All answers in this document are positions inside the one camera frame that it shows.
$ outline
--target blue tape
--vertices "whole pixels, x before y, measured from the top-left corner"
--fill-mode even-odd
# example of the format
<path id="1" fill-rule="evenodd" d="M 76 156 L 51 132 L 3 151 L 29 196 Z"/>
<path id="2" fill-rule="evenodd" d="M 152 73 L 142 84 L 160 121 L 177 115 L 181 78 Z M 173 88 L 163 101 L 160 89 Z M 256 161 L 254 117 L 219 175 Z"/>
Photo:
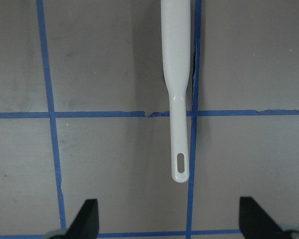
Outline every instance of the blue tape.
<path id="1" fill-rule="evenodd" d="M 192 235 L 223 235 L 223 234 L 241 234 L 239 229 L 233 230 L 205 230 L 205 231 L 192 231 Z"/>
<path id="2" fill-rule="evenodd" d="M 187 117 L 191 117 L 191 115 L 192 115 L 191 111 L 186 111 Z M 148 116 L 148 118 L 152 118 L 152 117 L 169 117 L 169 111 L 153 113 Z"/>
<path id="3" fill-rule="evenodd" d="M 48 112 L 0 113 L 0 119 L 49 118 Z"/>
<path id="4" fill-rule="evenodd" d="M 201 35 L 201 0 L 195 1 L 195 71 L 193 76 L 192 92 L 192 114 L 191 114 L 191 133 L 190 133 L 190 158 L 189 158 L 189 179 L 187 193 L 187 219 L 186 219 L 186 239 L 191 238 L 192 233 L 192 214 L 195 180 L 195 157 L 196 157 L 196 136 L 197 136 L 197 109 L 198 109 L 198 90 L 199 90 L 199 66 L 200 66 L 200 35 Z"/>
<path id="5" fill-rule="evenodd" d="M 175 232 L 143 232 L 143 233 L 101 233 L 98 238 L 142 238 L 142 237 L 176 237 L 186 235 L 186 231 Z M 192 231 L 192 235 L 240 234 L 239 230 L 207 230 Z M 43 235 L 11 235 L 0 236 L 0 239 L 42 239 Z"/>
<path id="6" fill-rule="evenodd" d="M 146 117 L 144 111 L 55 112 L 56 118 Z"/>
<path id="7" fill-rule="evenodd" d="M 43 235 L 8 235 L 0 236 L 0 239 L 42 239 Z"/>
<path id="8" fill-rule="evenodd" d="M 63 199 L 63 194 L 61 189 L 62 176 L 61 176 L 61 165 L 60 165 L 60 156 L 59 156 L 58 134 L 56 129 L 56 120 L 54 117 L 50 118 L 50 128 L 51 128 L 52 150 L 53 150 L 53 158 L 54 158 L 56 190 L 57 190 L 58 204 L 59 204 L 60 224 L 61 224 L 61 228 L 66 228 L 64 199 Z"/>
<path id="9" fill-rule="evenodd" d="M 36 8 L 37 8 L 37 15 L 38 15 L 38 25 L 39 25 L 46 97 L 47 97 L 48 110 L 50 115 L 50 128 L 51 128 L 52 149 L 53 149 L 53 158 L 54 158 L 56 189 L 57 189 L 58 204 L 59 204 L 60 225 L 61 228 L 66 228 L 64 200 L 63 200 L 63 194 L 61 190 L 62 178 L 61 178 L 58 136 L 57 136 L 57 129 L 56 129 L 56 119 L 54 116 L 53 91 L 52 91 L 52 82 L 51 82 L 51 75 L 50 75 L 48 44 L 46 40 L 44 8 L 43 8 L 42 0 L 36 1 Z"/>
<path id="10" fill-rule="evenodd" d="M 186 232 L 145 232 L 145 233 L 104 233 L 98 238 L 141 238 L 141 237 L 171 237 L 184 236 Z"/>
<path id="11" fill-rule="evenodd" d="M 44 72 L 44 79 L 45 79 L 46 96 L 48 102 L 48 110 L 49 112 L 54 112 L 53 92 L 52 92 L 52 82 L 51 82 L 51 75 L 50 75 L 48 43 L 46 40 L 43 0 L 36 0 L 36 9 L 38 15 L 41 54 L 42 54 L 42 63 L 43 63 L 43 72 Z"/>
<path id="12" fill-rule="evenodd" d="M 198 111 L 198 116 L 299 116 L 298 110 L 220 110 Z"/>

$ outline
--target blue painter's tape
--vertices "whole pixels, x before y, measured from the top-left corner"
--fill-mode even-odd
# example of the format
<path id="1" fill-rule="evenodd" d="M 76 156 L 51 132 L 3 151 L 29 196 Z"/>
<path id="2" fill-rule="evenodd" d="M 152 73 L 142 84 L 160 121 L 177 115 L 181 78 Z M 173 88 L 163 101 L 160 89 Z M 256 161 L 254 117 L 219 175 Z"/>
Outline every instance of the blue painter's tape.
<path id="1" fill-rule="evenodd" d="M 191 117 L 192 116 L 191 111 L 186 111 L 186 116 Z M 152 118 L 152 117 L 169 117 L 169 111 L 153 113 L 148 116 L 148 118 Z"/>
<path id="2" fill-rule="evenodd" d="M 66 228 L 64 200 L 63 200 L 63 194 L 61 190 L 62 178 L 61 178 L 58 136 L 56 130 L 56 119 L 54 115 L 53 91 L 52 91 L 52 82 L 51 82 L 51 75 L 50 75 L 48 44 L 47 44 L 46 30 L 45 30 L 44 7 L 43 7 L 42 0 L 36 1 L 36 8 L 37 8 L 37 15 L 38 15 L 38 25 L 39 25 L 46 97 L 47 97 L 48 110 L 50 115 L 50 129 L 51 129 L 51 138 L 52 138 L 56 189 L 57 189 L 58 204 L 59 204 L 60 225 L 61 228 Z"/>
<path id="3" fill-rule="evenodd" d="M 186 218 L 186 239 L 191 238 L 192 214 L 195 180 L 195 157 L 197 137 L 197 109 L 199 90 L 199 67 L 200 67 L 200 35 L 201 35 L 201 0 L 195 1 L 195 71 L 193 75 L 192 109 L 191 109 L 191 133 L 190 133 L 190 158 L 189 158 L 189 179 L 187 193 L 187 218 Z"/>
<path id="4" fill-rule="evenodd" d="M 239 229 L 233 230 L 206 230 L 206 231 L 192 231 L 192 235 L 223 235 L 223 234 L 241 234 Z"/>
<path id="5" fill-rule="evenodd" d="M 198 116 L 299 116 L 298 110 L 220 110 L 198 111 Z"/>
<path id="6" fill-rule="evenodd" d="M 146 233 L 104 233 L 98 238 L 141 238 L 141 237 L 172 237 L 184 236 L 186 232 L 146 232 Z"/>
<path id="7" fill-rule="evenodd" d="M 56 190 L 59 203 L 59 214 L 60 214 L 60 224 L 61 228 L 66 228 L 65 221 L 65 209 L 64 209 L 64 199 L 61 189 L 61 164 L 59 156 L 59 144 L 58 144 L 58 134 L 56 129 L 56 119 L 54 117 L 50 118 L 50 128 L 51 128 L 51 137 L 52 137 L 52 150 L 54 158 L 54 170 L 55 170 L 55 180 L 56 180 Z"/>
<path id="8" fill-rule="evenodd" d="M 48 109 L 49 112 L 53 112 L 54 103 L 53 103 L 52 82 L 51 82 L 51 75 L 50 75 L 48 43 L 46 40 L 43 0 L 36 1 L 36 9 L 38 15 L 41 54 L 42 54 L 42 63 L 43 63 L 43 72 L 44 72 L 44 79 L 45 79 L 45 89 L 46 89 L 46 96 L 48 102 Z"/>
<path id="9" fill-rule="evenodd" d="M 42 239 L 43 235 L 8 235 L 0 236 L 0 239 Z"/>
<path id="10" fill-rule="evenodd" d="M 144 111 L 55 112 L 56 118 L 146 117 Z"/>
<path id="11" fill-rule="evenodd" d="M 49 118 L 48 112 L 0 113 L 0 119 Z"/>

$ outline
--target white plastic utensil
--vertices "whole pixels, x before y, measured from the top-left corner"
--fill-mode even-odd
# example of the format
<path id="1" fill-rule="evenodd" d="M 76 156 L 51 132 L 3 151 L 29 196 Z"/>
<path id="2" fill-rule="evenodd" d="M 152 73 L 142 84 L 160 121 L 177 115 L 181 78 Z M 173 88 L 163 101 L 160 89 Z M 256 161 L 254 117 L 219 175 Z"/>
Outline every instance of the white plastic utensil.
<path id="1" fill-rule="evenodd" d="M 161 0 L 161 37 L 169 95 L 171 174 L 183 183 L 189 177 L 185 95 L 190 68 L 190 0 Z"/>

